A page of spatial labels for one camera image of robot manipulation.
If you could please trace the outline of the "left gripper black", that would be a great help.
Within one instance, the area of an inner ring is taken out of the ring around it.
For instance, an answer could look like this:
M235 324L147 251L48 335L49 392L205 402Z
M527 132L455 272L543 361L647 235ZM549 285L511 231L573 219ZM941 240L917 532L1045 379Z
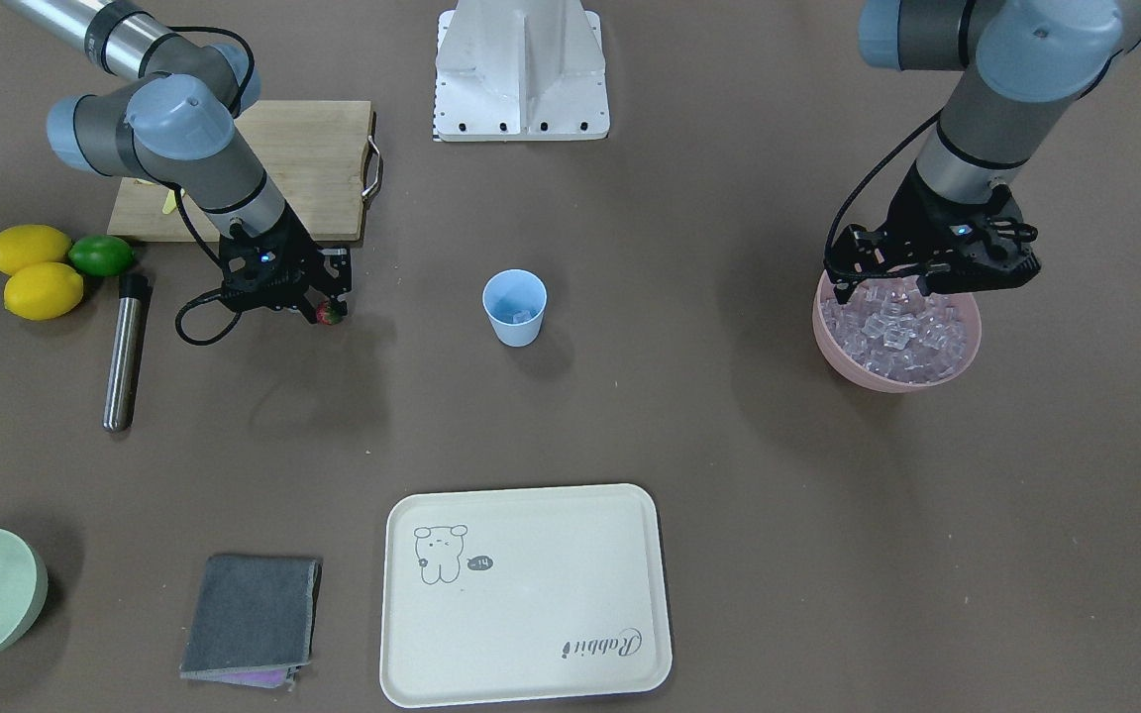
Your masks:
M923 297L1022 287L1041 270L1036 227L1023 222L1009 186L984 203L942 198L911 168L877 230L851 222L830 240L824 267L837 303L861 281L909 278Z

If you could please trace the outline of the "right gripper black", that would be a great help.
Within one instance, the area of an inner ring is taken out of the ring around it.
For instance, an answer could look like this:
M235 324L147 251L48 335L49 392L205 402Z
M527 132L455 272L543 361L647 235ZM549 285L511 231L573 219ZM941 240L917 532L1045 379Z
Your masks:
M272 229L259 235L245 222L232 221L219 240L219 302L230 311L293 310L308 324L321 324L321 302L332 301L332 319L349 315L350 249L321 248L293 209L284 209Z

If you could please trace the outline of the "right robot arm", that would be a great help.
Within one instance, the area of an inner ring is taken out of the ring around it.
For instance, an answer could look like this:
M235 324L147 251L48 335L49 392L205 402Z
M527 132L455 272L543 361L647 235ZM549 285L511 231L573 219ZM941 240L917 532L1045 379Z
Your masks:
M235 315L268 308L343 321L349 253L321 248L235 125L259 96L244 41L200 47L132 1L13 1L10 9L126 86L68 96L47 118L52 149L76 170L185 191L218 230L222 284L195 298Z

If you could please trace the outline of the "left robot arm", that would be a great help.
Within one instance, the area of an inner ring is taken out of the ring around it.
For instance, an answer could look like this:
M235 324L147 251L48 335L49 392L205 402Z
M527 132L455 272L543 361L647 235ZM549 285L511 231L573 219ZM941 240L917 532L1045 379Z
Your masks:
M923 295L1023 287L1036 227L1011 180L1066 110L1141 44L1141 1L869 1L869 66L950 68L950 99L916 128L919 156L877 229L833 222L824 269L839 303L869 279Z

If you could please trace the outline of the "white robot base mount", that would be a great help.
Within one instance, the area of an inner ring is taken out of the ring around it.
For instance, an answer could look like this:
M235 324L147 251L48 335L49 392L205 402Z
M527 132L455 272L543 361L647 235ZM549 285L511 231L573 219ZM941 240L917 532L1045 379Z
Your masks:
M610 132L601 18L578 1L459 1L436 29L434 140Z

